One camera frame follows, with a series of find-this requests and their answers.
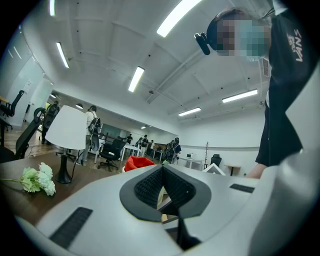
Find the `red object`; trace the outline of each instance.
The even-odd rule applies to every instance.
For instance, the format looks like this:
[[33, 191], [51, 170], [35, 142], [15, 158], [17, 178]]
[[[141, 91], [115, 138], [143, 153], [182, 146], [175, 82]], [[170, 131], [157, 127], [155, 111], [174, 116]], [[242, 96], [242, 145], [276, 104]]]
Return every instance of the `red object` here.
[[155, 165], [155, 163], [146, 157], [130, 156], [125, 163], [124, 171], [128, 172], [141, 167], [153, 166], [153, 165]]

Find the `face mask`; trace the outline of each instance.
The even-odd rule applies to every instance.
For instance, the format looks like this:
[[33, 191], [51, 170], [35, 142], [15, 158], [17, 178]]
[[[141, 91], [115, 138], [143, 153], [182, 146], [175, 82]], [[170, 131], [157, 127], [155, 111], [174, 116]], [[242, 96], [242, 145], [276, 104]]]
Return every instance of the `face mask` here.
[[250, 62], [268, 54], [270, 43], [265, 36], [265, 26], [255, 20], [238, 20], [234, 27], [235, 45], [240, 56]]

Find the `lamp stand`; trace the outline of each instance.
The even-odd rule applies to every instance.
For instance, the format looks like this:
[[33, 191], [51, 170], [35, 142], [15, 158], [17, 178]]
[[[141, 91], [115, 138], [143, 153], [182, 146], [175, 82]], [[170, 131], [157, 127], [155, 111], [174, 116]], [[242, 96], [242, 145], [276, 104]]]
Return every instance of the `lamp stand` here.
[[55, 176], [55, 180], [62, 184], [68, 184], [71, 182], [71, 177], [67, 171], [67, 159], [67, 149], [65, 148], [63, 154], [61, 155], [60, 170]]

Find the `flower bouquet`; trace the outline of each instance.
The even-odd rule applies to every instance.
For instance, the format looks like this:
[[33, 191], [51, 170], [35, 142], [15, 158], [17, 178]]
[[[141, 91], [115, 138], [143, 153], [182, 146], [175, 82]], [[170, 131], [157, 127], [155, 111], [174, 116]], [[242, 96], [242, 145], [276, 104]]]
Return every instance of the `flower bouquet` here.
[[23, 175], [19, 179], [0, 178], [0, 181], [18, 182], [27, 192], [34, 193], [44, 190], [48, 196], [53, 196], [56, 188], [52, 177], [51, 167], [42, 162], [39, 164], [39, 171], [30, 167], [24, 168]]

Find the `white ceiling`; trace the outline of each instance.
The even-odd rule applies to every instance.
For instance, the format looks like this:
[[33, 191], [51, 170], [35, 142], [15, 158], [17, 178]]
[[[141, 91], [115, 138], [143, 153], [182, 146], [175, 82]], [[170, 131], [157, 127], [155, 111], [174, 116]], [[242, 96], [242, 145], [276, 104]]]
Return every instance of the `white ceiling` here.
[[[269, 81], [261, 76], [258, 62], [218, 56], [213, 50], [205, 56], [194, 34], [206, 32], [216, 14], [235, 4], [262, 16], [271, 8], [268, 2], [202, 0], [163, 38], [156, 31], [179, 2], [56, 0], [55, 16], [51, 17], [49, 1], [43, 1], [28, 18], [33, 20], [32, 26], [30, 21], [23, 33], [38, 32], [37, 40], [51, 58], [52, 67], [41, 58], [44, 53], [35, 53], [39, 47], [33, 52], [38, 55], [39, 63], [46, 66], [43, 69], [54, 81], [56, 91], [142, 123], [146, 123], [144, 117], [154, 117], [176, 125], [195, 116], [208, 118], [258, 107], [266, 97]], [[56, 42], [61, 42], [69, 69], [62, 68]], [[28, 44], [33, 49], [33, 43], [28, 41]], [[128, 88], [137, 66], [145, 72], [131, 93]], [[222, 98], [255, 88], [259, 89], [258, 96], [222, 103]], [[113, 108], [115, 101], [122, 102], [126, 108]], [[178, 113], [194, 107], [201, 107], [202, 111], [178, 117]], [[128, 116], [128, 109], [136, 110], [137, 115], [130, 112]], [[154, 126], [176, 132], [161, 123]]]

